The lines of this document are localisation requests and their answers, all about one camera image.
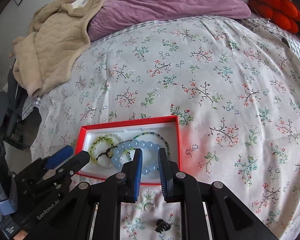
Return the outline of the black hair claw clip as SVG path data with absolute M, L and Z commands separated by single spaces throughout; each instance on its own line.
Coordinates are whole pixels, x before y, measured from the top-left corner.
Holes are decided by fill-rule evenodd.
M 157 233 L 162 233 L 164 231 L 170 230 L 170 223 L 164 221 L 163 219 L 159 219 L 156 222 L 156 228 L 154 229 Z

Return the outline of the red cardboard box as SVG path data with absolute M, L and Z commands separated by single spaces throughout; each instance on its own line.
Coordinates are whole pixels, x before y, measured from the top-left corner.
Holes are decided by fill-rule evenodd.
M 136 148 L 143 152 L 141 183 L 158 185 L 158 150 L 180 163 L 178 118 L 174 115 L 83 126 L 76 152 L 87 151 L 90 161 L 77 172 L 80 176 L 105 180 L 131 161 Z

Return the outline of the beige quilted blanket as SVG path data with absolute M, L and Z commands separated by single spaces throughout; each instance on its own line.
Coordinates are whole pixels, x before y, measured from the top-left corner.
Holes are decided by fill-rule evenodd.
M 37 10 L 27 36 L 12 42 L 13 75 L 28 96 L 42 96 L 71 76 L 74 62 L 90 47 L 88 23 L 105 0 L 88 0 L 74 8 L 76 0 L 55 0 Z

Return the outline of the floral white bedsheet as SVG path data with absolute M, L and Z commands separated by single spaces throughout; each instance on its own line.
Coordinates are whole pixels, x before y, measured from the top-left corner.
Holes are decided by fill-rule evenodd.
M 197 16 L 93 42 L 43 96 L 32 159 L 82 126 L 175 116 L 181 170 L 222 181 L 279 239 L 300 233 L 300 39 L 262 20 Z

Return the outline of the purple pillow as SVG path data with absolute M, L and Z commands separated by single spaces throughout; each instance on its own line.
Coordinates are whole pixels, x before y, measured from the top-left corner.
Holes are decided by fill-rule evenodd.
M 142 22 L 200 15 L 242 20 L 251 11 L 242 0 L 105 0 L 88 24 L 88 35 L 96 41 Z

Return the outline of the orange knotted cushion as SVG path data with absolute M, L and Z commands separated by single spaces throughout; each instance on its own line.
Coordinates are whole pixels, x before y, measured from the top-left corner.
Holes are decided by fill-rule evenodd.
M 249 8 L 290 33 L 299 32 L 300 10 L 290 0 L 250 0 Z

